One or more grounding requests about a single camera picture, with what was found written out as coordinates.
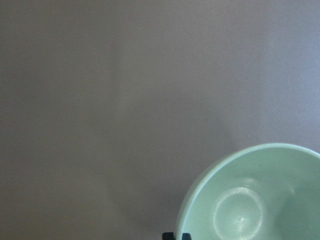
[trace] mint green bowl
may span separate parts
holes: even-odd
[[[209,167],[182,203],[176,240],[320,240],[320,155],[284,143]]]

